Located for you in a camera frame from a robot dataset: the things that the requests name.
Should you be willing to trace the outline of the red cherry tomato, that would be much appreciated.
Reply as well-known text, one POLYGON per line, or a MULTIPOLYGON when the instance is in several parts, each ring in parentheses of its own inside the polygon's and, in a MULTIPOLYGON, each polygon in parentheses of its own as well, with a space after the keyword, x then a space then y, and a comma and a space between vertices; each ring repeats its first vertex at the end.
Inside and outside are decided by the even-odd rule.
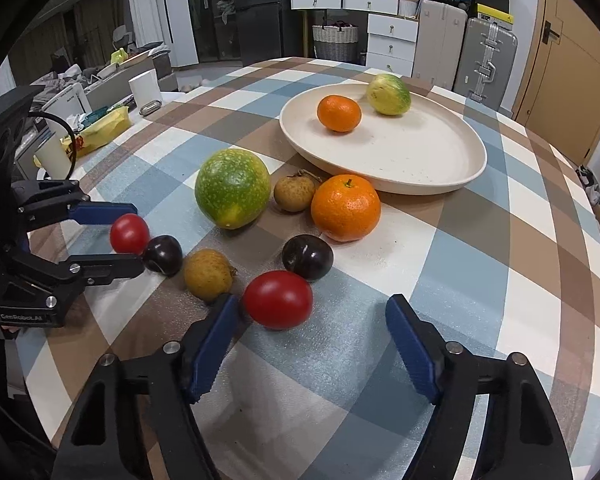
POLYGON ((249 283, 242 295, 242 306, 254 322, 270 330, 290 330, 310 317, 313 292, 297 274, 268 271, 249 283))
POLYGON ((124 214, 111 226, 109 240, 112 249, 118 254, 139 256, 150 240, 148 225, 137 214, 124 214))

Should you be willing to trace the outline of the dark plum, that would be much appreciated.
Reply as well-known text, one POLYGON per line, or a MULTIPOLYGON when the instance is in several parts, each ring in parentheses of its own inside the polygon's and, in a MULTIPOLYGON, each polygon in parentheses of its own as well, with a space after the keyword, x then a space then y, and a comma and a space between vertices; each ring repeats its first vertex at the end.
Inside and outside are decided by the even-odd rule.
POLYGON ((170 278, 180 272, 183 264, 181 244, 171 235, 156 236, 147 243, 142 260, 148 270, 170 278))
POLYGON ((300 234, 286 241, 280 255, 284 268, 313 283, 332 270, 334 252, 324 240, 300 234))

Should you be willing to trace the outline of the large green-yellow fruit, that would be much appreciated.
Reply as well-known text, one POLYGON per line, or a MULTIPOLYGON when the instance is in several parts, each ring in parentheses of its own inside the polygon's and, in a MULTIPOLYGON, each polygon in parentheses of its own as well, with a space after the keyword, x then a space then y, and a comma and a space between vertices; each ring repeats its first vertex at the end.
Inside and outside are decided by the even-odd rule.
POLYGON ((202 213, 218 228, 238 230, 256 220, 270 201, 271 177, 250 151, 226 148, 200 167, 195 198, 202 213))

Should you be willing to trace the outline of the large orange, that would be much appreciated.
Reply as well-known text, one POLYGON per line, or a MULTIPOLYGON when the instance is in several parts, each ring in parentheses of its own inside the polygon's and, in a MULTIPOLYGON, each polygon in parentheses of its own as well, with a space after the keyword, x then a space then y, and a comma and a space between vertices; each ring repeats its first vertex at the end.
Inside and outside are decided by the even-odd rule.
POLYGON ((356 174, 336 174, 320 185, 311 217, 323 234, 337 242, 355 242, 376 228, 381 202, 373 185, 356 174))

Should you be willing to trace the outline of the white cup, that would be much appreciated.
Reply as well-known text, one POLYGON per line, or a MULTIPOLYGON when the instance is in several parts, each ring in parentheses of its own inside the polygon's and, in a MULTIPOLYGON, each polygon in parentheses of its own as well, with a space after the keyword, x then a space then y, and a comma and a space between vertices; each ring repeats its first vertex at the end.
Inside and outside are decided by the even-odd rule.
POLYGON ((34 157, 53 180, 69 180, 74 163, 53 131, 42 132, 35 141, 34 157))

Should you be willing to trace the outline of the yellow snack bag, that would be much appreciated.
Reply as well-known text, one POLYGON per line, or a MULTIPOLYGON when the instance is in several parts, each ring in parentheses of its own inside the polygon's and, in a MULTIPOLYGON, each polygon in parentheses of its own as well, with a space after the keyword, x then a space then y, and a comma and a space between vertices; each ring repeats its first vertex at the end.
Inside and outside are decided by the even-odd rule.
POLYGON ((97 122, 74 134, 74 142, 70 136, 61 140, 62 148, 71 158, 76 155, 81 158, 117 139, 132 126, 129 107, 120 106, 102 116, 97 122))

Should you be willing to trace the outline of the brown longan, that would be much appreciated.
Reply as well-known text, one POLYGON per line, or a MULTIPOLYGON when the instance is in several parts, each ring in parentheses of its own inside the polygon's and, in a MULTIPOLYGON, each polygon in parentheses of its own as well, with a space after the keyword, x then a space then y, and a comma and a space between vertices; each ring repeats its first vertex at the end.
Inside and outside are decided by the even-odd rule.
POLYGON ((230 291, 237 270, 220 252, 204 248, 185 258, 183 274, 187 289, 195 297, 212 302, 230 291))
POLYGON ((308 208, 323 180, 308 170, 282 177, 274 186, 274 200, 282 211, 296 214, 308 208))

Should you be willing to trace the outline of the brown longan upper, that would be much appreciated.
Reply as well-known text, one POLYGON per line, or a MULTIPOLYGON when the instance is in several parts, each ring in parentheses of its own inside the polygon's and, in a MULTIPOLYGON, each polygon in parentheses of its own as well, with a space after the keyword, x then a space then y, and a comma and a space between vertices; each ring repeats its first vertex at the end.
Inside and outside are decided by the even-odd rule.
POLYGON ((274 186, 274 200, 282 211, 296 214, 308 208, 323 180, 308 170, 282 177, 274 186))

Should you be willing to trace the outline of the small orange on plate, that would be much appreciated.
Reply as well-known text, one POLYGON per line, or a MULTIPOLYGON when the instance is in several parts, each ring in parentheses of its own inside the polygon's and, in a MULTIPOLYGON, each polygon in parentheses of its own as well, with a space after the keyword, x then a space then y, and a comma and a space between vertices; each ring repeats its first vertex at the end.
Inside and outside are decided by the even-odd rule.
POLYGON ((325 128, 336 133, 351 132, 362 120, 362 110, 357 102, 334 94, 321 99, 316 114, 325 128))

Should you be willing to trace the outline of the wicker laundry basket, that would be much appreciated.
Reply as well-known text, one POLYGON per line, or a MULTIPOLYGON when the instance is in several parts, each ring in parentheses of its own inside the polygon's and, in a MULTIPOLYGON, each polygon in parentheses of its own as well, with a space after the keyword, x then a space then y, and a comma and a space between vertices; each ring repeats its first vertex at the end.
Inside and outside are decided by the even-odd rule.
POLYGON ((316 58, 353 63, 358 59, 358 28, 347 22, 313 25, 316 58))

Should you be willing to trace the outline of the cream round plate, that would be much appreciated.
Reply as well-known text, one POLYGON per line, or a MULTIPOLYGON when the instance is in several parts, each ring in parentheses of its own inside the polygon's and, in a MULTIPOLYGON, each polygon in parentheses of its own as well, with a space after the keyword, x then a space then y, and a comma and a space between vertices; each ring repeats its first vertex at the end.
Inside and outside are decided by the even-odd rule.
POLYGON ((279 114, 289 144, 328 174, 358 174, 378 191, 437 195, 462 188, 486 170, 488 154, 477 131, 461 114, 414 94, 398 117, 378 114, 366 101, 366 84, 325 84, 291 98, 279 114), (358 102, 361 122, 334 133, 317 118, 325 96, 358 102))

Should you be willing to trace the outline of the small yellow-green fruit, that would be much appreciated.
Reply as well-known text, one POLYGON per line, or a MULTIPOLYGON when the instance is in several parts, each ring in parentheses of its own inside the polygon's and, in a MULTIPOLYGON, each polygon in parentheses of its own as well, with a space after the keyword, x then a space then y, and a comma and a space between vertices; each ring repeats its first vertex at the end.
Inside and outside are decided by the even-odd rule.
POLYGON ((377 113, 386 116, 401 116, 412 104, 410 89, 391 74, 376 75, 367 85, 366 99, 377 113))

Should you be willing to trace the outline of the white drawer cabinet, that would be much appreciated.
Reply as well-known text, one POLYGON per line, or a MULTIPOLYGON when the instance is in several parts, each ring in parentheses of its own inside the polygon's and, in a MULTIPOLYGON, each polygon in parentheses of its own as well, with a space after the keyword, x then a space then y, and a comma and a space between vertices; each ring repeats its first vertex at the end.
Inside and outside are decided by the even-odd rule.
POLYGON ((367 67, 411 76, 422 0, 290 0, 292 10, 362 12, 367 67))

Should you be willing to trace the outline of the wooden door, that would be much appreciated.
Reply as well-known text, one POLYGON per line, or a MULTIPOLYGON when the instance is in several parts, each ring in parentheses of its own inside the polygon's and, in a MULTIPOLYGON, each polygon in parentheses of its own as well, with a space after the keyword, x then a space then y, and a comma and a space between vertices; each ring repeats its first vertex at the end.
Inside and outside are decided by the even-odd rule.
POLYGON ((600 142, 600 31, 573 0, 538 0, 515 119, 570 162, 600 142))

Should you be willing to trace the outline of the beige suitcase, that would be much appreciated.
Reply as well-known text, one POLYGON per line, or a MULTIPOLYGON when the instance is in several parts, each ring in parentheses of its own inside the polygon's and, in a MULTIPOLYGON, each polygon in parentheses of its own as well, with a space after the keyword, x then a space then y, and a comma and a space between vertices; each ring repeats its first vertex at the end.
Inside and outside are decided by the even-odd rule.
POLYGON ((467 13, 449 4, 425 0, 420 6, 412 77, 451 90, 464 40, 467 13))

